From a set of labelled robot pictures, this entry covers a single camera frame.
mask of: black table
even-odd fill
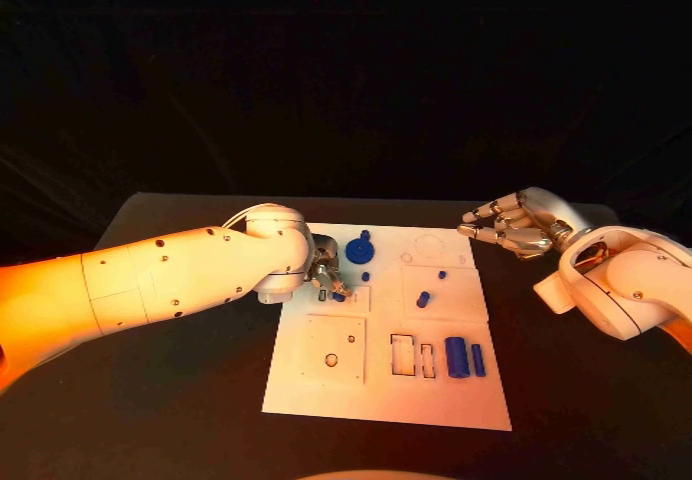
[[[138,194],[107,248],[219,225],[272,201],[307,221],[454,228],[480,202]],[[604,206],[579,206],[598,224]],[[1,478],[295,478],[398,469],[464,478],[683,477],[692,362],[654,329],[627,342],[554,315],[525,264],[473,243],[513,432],[261,413],[280,317],[255,294],[81,345],[0,397]]]

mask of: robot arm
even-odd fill
[[[316,236],[316,246],[298,212],[268,205],[242,213],[246,233],[199,228],[0,268],[0,391],[86,340],[228,303],[252,289],[262,303],[288,301],[310,279],[350,294],[336,242]]]
[[[692,353],[692,254],[662,235],[591,226],[569,204],[532,187],[483,205],[464,222],[497,214],[494,229],[461,224],[457,231],[497,243],[519,258],[561,253],[558,271],[533,289],[555,313],[572,307],[626,340],[659,326]]]

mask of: puzzle board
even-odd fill
[[[308,226],[337,241],[353,296],[320,300],[306,284],[284,303],[262,411],[512,430],[468,239],[448,229]],[[375,257],[355,265],[344,247],[365,229]],[[466,340],[468,378],[448,376],[447,337]],[[474,343],[486,377],[474,375]]]

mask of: blue object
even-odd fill
[[[466,356],[466,342],[461,337],[444,339],[447,350],[447,372],[451,378],[467,378],[471,376],[468,368],[468,357]]]
[[[483,352],[480,350],[480,345],[474,343],[471,345],[471,355],[473,355],[473,369],[476,370],[476,376],[486,376],[486,366],[483,365]]]
[[[360,232],[360,238],[355,238],[346,244],[346,258],[356,265],[363,265],[372,260],[375,256],[375,247],[370,243],[370,232],[363,230]]]
[[[428,292],[421,292],[421,296],[418,297],[418,300],[415,301],[415,304],[418,305],[418,308],[425,308],[425,305],[428,304],[430,300],[430,293]]]

